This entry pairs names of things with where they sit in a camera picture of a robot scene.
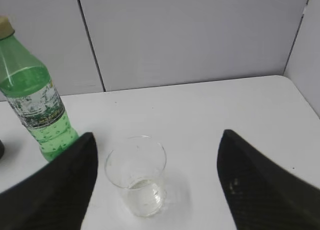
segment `beige bottle cap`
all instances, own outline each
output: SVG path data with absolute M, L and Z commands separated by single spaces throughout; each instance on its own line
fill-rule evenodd
M 9 37 L 14 32 L 9 19 L 6 16 L 0 16 L 0 40 Z

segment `bottle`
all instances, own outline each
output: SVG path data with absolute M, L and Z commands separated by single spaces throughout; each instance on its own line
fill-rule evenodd
M 78 134 L 70 125 L 46 66 L 15 38 L 14 32 L 8 18 L 0 16 L 0 91 L 50 162 Z

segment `white table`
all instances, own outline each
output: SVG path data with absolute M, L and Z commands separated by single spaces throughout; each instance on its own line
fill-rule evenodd
M 320 121 L 293 83 L 265 76 L 64 96 L 80 134 L 94 132 L 99 173 L 83 230 L 235 230 L 216 170 L 224 129 L 233 129 L 289 172 L 320 188 Z M 149 135 L 167 152 L 168 198 L 134 217 L 104 174 L 113 142 Z M 37 142 L 0 102 L 0 191 L 46 164 Z

